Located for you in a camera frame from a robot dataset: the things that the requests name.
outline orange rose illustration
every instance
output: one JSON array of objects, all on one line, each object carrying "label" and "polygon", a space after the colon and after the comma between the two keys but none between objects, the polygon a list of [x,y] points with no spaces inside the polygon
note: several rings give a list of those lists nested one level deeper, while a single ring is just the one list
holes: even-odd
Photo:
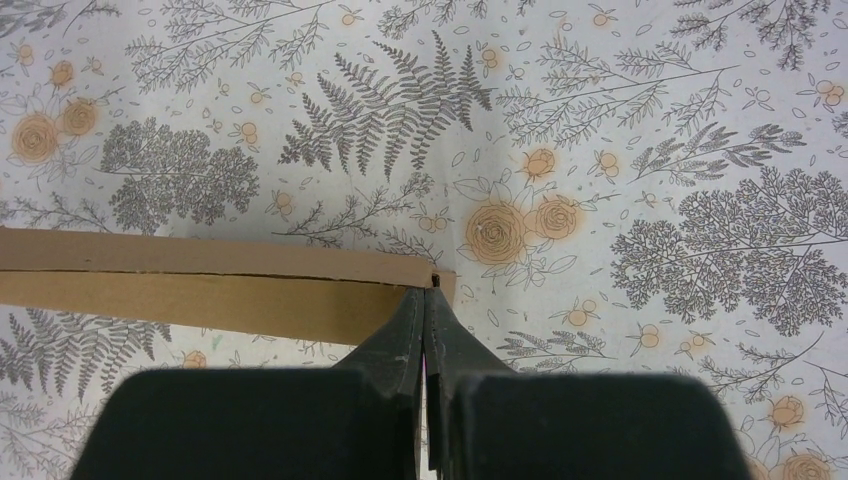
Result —
[{"label": "orange rose illustration", "polygon": [[782,480],[830,480],[830,467],[814,455],[790,457],[783,464]]},{"label": "orange rose illustration", "polygon": [[12,133],[12,150],[26,163],[41,163],[56,151],[57,135],[53,120],[41,113],[29,115]]},{"label": "orange rose illustration", "polygon": [[525,154],[525,156],[527,157],[527,161],[524,163],[524,169],[522,171],[527,173],[530,180],[536,180],[554,170],[554,164],[556,163],[554,153],[547,148],[541,148],[533,152],[532,155]]},{"label": "orange rose illustration", "polygon": [[62,60],[53,67],[50,83],[56,87],[64,87],[74,78],[74,66],[67,60]]},{"label": "orange rose illustration", "polygon": [[71,135],[85,135],[97,121],[97,110],[91,100],[80,98],[62,112],[62,130]]},{"label": "orange rose illustration", "polygon": [[183,368],[206,368],[206,355],[195,350],[185,356]]},{"label": "orange rose illustration", "polygon": [[577,207],[571,200],[557,195],[556,199],[545,200],[524,218],[530,231],[542,238],[559,240],[572,233],[577,227]]},{"label": "orange rose illustration", "polygon": [[801,400],[793,396],[786,396],[778,400],[772,408],[771,419],[777,428],[785,428],[799,423],[804,417],[804,405]]},{"label": "orange rose illustration", "polygon": [[484,265],[512,263],[524,249],[526,229],[521,214],[510,205],[480,207],[465,231],[465,240]]},{"label": "orange rose illustration", "polygon": [[756,458],[746,456],[745,463],[748,464],[748,473],[751,474],[752,480],[769,480],[769,471],[763,462]]}]

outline brown cardboard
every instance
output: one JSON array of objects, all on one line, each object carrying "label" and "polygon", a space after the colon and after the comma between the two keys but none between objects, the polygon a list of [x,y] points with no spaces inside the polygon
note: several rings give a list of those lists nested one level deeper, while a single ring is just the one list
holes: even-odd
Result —
[{"label": "brown cardboard", "polygon": [[[0,303],[336,343],[433,274],[381,253],[0,228]],[[455,275],[438,275],[451,300]]]}]

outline gray tree illustration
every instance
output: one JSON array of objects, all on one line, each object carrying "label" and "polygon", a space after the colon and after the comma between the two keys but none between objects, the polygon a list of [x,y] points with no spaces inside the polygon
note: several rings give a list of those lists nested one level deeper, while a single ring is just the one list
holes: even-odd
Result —
[{"label": "gray tree illustration", "polygon": [[201,131],[171,131],[152,117],[116,125],[103,145],[100,171],[124,177],[109,202],[118,225],[152,235],[171,213],[211,225],[227,204],[246,212],[259,189],[256,162],[240,148],[210,152],[209,144]]},{"label": "gray tree illustration", "polygon": [[331,108],[321,107],[303,94],[303,106],[310,124],[293,120],[296,135],[286,135],[280,163],[319,162],[331,170],[332,145],[345,172],[355,159],[365,174],[379,143],[385,138],[383,173],[391,177],[392,168],[403,150],[409,147],[416,169],[424,166],[432,142],[457,119],[468,130],[471,107],[478,103],[491,110],[489,90],[480,86],[474,72],[471,47],[459,71],[451,64],[442,39],[433,32],[436,59],[431,67],[399,48],[374,42],[392,59],[399,76],[380,75],[336,54],[336,66],[353,91],[318,75],[318,84]]},{"label": "gray tree illustration", "polygon": [[666,311],[692,323],[744,299],[784,336],[842,318],[848,275],[823,248],[848,241],[848,194],[829,172],[764,167],[759,182],[693,193],[679,212],[679,225],[636,220],[612,245],[615,285],[635,308],[662,293]]},{"label": "gray tree illustration", "polygon": [[76,376],[76,393],[83,398],[99,373],[108,394],[136,353],[155,360],[154,341],[171,341],[171,327],[161,323],[32,308],[26,313],[26,320],[10,314],[12,339],[0,338],[0,380],[20,382],[30,391],[40,384],[44,393],[62,396]]}]

